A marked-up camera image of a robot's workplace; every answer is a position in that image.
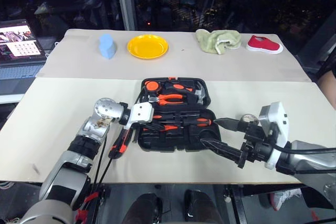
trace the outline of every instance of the red sneaker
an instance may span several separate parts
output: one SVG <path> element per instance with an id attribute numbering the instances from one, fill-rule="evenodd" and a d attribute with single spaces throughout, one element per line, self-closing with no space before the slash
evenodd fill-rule
<path id="1" fill-rule="evenodd" d="M 252 35 L 251 39 L 246 45 L 246 49 L 250 51 L 267 52 L 269 54 L 276 55 L 283 51 L 283 46 L 271 41 L 268 38 Z"/>

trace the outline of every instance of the laptop screen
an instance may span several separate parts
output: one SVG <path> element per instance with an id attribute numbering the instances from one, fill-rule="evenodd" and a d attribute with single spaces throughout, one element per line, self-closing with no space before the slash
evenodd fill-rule
<path id="1" fill-rule="evenodd" d="M 45 59 L 45 53 L 26 20 L 0 22 L 0 64 Z"/>

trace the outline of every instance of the sneaker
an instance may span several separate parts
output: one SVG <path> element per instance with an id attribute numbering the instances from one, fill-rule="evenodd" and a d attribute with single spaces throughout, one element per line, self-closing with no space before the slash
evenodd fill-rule
<path id="1" fill-rule="evenodd" d="M 276 55 L 283 51 L 283 46 L 268 38 L 252 35 L 246 45 L 246 49 L 249 51 L 260 51 Z"/>
<path id="2" fill-rule="evenodd" d="M 270 194 L 271 205 L 274 211 L 279 211 L 282 204 L 293 196 L 301 197 L 302 192 L 301 189 L 293 189 L 287 191 L 281 191 L 279 193 L 272 193 Z"/>

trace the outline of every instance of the yellow plate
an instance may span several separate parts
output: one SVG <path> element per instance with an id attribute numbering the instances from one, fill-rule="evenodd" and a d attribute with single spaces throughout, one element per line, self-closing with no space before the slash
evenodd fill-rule
<path id="1" fill-rule="evenodd" d="M 140 59 L 155 59 L 164 55 L 168 50 L 168 43 L 164 38 L 156 35 L 140 35 L 128 42 L 128 51 Z"/>

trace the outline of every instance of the white shoe sole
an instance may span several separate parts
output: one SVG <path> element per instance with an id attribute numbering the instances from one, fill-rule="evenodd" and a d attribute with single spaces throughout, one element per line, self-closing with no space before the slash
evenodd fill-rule
<path id="1" fill-rule="evenodd" d="M 274 50 L 267 50 L 264 48 L 250 47 L 248 44 L 246 44 L 246 49 L 249 51 L 266 52 L 268 54 L 276 55 L 283 51 L 283 46 L 281 44 L 279 44 L 279 46 L 280 46 L 279 49 L 274 51 Z"/>

